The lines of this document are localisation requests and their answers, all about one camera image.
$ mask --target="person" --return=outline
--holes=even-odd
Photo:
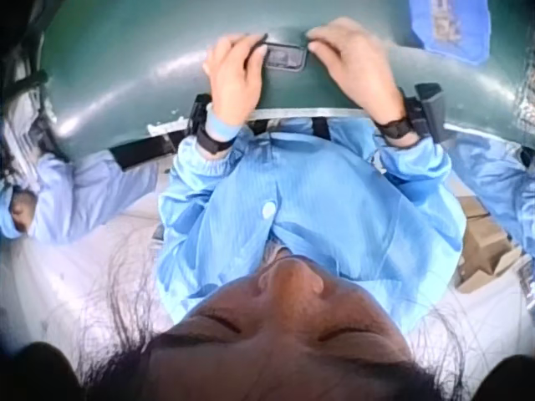
[[[377,38],[347,18],[308,37],[310,51],[376,124],[405,117]],[[410,331],[443,295],[461,254],[466,218],[444,186],[448,155],[415,132],[374,137],[368,119],[330,119],[331,140],[311,135],[312,122],[301,119],[254,137],[244,123],[262,89],[266,48],[249,58],[260,38],[221,38],[208,52],[206,132],[232,146],[212,154],[196,136],[179,146],[160,197],[156,282],[164,308],[179,322],[284,248],[359,284]],[[367,161],[371,140],[384,175]]]
[[[403,119],[376,39],[347,18],[308,37],[377,124]],[[404,337],[461,252],[447,154],[414,133],[376,138],[382,175],[363,159],[367,120],[330,120],[332,140],[307,120],[254,138],[243,124],[261,93],[260,38],[225,37],[208,52],[206,131],[232,146],[213,154],[186,138],[160,198],[158,280],[177,324],[120,335],[120,349],[84,369],[83,399],[461,399],[460,377],[447,388]],[[115,315],[122,332],[129,320]]]
[[[37,194],[0,180],[0,235],[69,244],[154,191],[158,179],[156,163],[124,172],[107,150],[74,163],[47,153],[37,171]]]
[[[453,170],[496,222],[535,256],[535,164],[513,142],[455,133],[446,143]]]

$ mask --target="hand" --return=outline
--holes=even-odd
[[[225,124],[244,124],[258,105],[267,47],[260,46],[252,54],[251,50],[261,39],[260,35],[226,36],[208,50],[202,67],[210,79],[213,112]]]
[[[380,41],[349,18],[311,29],[308,49],[329,71],[344,93],[379,124],[405,117],[403,96],[397,89]]]

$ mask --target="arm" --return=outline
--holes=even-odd
[[[342,91],[373,121],[386,125],[405,117],[403,97],[377,38],[348,18],[314,28],[308,37],[312,40],[310,51],[326,66]],[[421,226],[413,225],[403,216],[400,216],[403,220],[400,229],[393,233],[400,235],[399,244],[412,246],[413,253],[423,261],[420,270],[410,265],[409,273],[403,276],[405,286],[429,296],[430,288],[443,289],[444,282],[449,282],[461,254],[466,224],[459,203],[443,184],[451,170],[450,159],[431,138],[420,140],[415,133],[398,140],[379,138],[376,144],[388,171],[387,179],[420,212],[421,221],[429,227],[426,239],[433,241],[432,246],[422,247],[427,244],[414,240],[421,238],[419,228],[415,228]],[[403,271],[405,260],[394,250],[392,257],[391,265]]]
[[[456,133],[448,144],[453,170],[524,250],[535,256],[535,175],[518,145]]]
[[[155,189],[156,163],[124,172],[108,151],[79,163],[45,155],[38,163],[38,202],[28,234],[53,245],[89,234]]]
[[[451,173],[447,153],[431,137],[408,149],[394,147],[380,137],[375,141],[386,169],[385,177],[425,216],[451,250],[460,255],[466,218],[459,202],[444,185]]]
[[[208,50],[203,68],[210,79],[212,104],[206,132],[216,141],[228,142],[237,137],[257,106],[266,48],[252,49],[261,38],[225,37]],[[246,140],[238,135],[229,150],[216,155],[198,145],[195,137],[186,138],[179,147],[169,188],[160,197],[165,232],[157,273],[161,300],[175,322],[192,307],[192,300],[187,298],[196,288],[196,244],[204,211],[213,191],[239,163],[246,146]],[[173,280],[177,268],[189,268],[191,282]]]

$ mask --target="green curved panel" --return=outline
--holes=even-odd
[[[529,3],[490,1],[492,56],[476,68],[415,48],[408,1],[71,0],[45,33],[42,65],[60,146],[78,158],[143,139],[148,124],[187,117],[195,95],[208,90],[201,63],[219,36],[269,33],[270,41],[305,44],[311,27],[349,15],[393,43],[395,76],[407,94],[414,84],[438,82],[449,123],[535,144],[513,123],[533,45]],[[353,106],[309,57],[301,73],[265,73],[260,107]]]

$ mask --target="finger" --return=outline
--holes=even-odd
[[[319,41],[309,43],[308,50],[314,53],[319,58],[319,61],[325,65],[331,77],[337,79],[340,76],[342,73],[342,59],[339,53]]]
[[[333,22],[329,23],[329,25],[351,29],[353,31],[360,31],[362,33],[366,32],[366,30],[364,29],[362,25],[360,25],[354,19],[349,18],[349,17],[336,18]]]
[[[347,28],[338,25],[325,25],[307,32],[310,40],[321,40],[339,51],[347,42],[349,35],[350,31]]]
[[[268,46],[265,44],[252,52],[247,63],[247,83],[249,85],[262,85],[262,66],[267,52]]]
[[[210,78],[210,67],[208,66],[208,63],[205,62],[202,64],[202,70],[204,71],[204,74]]]
[[[212,63],[214,65],[221,64],[230,53],[232,46],[234,46],[234,44],[239,42],[242,38],[242,34],[227,35],[219,38],[214,49]]]
[[[241,66],[243,68],[245,60],[251,54],[252,47],[262,38],[263,35],[249,35],[240,39],[228,54],[228,61],[237,67]]]
[[[202,64],[202,69],[204,70],[205,74],[210,76],[210,66],[213,63],[214,58],[214,50],[212,47],[208,48],[206,51],[206,60]]]

